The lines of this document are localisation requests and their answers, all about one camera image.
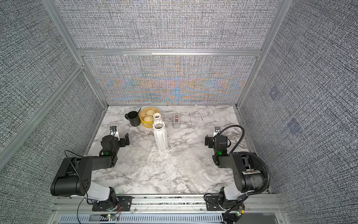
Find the tall white ribbed vase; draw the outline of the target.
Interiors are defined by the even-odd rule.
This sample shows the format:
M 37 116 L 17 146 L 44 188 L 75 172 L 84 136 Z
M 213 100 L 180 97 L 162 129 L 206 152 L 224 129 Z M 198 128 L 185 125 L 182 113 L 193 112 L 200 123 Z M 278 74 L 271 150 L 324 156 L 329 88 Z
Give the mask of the tall white ribbed vase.
M 167 130 L 162 120 L 155 121 L 153 124 L 156 145 L 159 150 L 168 148 Z

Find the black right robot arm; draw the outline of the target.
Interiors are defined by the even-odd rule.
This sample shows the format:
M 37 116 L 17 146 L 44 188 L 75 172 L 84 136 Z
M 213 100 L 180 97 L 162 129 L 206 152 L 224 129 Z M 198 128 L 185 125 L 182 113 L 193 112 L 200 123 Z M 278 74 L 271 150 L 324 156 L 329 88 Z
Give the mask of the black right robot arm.
M 218 168 L 231 169 L 233 182 L 222 187 L 217 195 L 207 199 L 209 211 L 226 210 L 245 201 L 249 196 L 261 194 L 270 184 L 270 174 L 264 161 L 254 153 L 227 152 L 231 142 L 226 136 L 205 137 L 205 145 L 213 149 L 213 162 Z

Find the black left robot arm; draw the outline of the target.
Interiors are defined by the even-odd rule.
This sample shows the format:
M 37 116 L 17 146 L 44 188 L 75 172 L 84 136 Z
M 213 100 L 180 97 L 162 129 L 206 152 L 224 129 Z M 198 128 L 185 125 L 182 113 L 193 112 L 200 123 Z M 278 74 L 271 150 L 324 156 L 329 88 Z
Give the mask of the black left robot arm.
M 121 147 L 130 145 L 129 134 L 123 138 L 106 135 L 98 156 L 68 157 L 62 161 L 50 187 L 54 197 L 85 196 L 93 211 L 118 211 L 120 202 L 113 187 L 104 187 L 91 180 L 92 172 L 115 167 Z

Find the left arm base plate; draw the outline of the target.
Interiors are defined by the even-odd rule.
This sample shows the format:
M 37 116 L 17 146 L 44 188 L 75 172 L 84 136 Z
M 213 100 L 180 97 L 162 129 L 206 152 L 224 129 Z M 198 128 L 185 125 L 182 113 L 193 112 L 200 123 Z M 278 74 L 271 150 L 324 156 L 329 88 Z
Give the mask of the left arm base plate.
M 92 211 L 95 212 L 117 212 L 117 211 L 130 211 L 132 204 L 132 196 L 117 196 L 116 200 L 106 200 L 94 202 Z

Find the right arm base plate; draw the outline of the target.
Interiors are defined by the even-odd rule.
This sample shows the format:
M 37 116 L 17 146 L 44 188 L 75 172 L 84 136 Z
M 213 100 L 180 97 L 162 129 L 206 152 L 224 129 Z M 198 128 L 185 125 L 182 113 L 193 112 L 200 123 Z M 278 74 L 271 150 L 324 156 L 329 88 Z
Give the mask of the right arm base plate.
M 243 203 L 245 198 L 240 200 L 227 200 L 224 196 L 218 194 L 205 194 L 204 200 L 207 211 L 228 211 L 232 207 Z

